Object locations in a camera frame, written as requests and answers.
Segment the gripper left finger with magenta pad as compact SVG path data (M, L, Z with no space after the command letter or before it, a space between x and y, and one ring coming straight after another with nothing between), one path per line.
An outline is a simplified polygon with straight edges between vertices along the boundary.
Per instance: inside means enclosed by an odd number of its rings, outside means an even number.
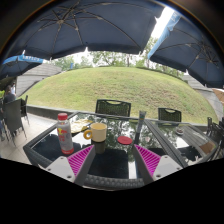
M90 145L68 157L58 157L46 171L83 186L94 157L95 146Z

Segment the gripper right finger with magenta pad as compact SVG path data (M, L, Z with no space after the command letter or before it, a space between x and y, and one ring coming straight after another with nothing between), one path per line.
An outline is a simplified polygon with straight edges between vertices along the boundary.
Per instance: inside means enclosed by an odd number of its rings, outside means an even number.
M170 156L159 156L139 145L134 145L133 154L145 185L182 169Z

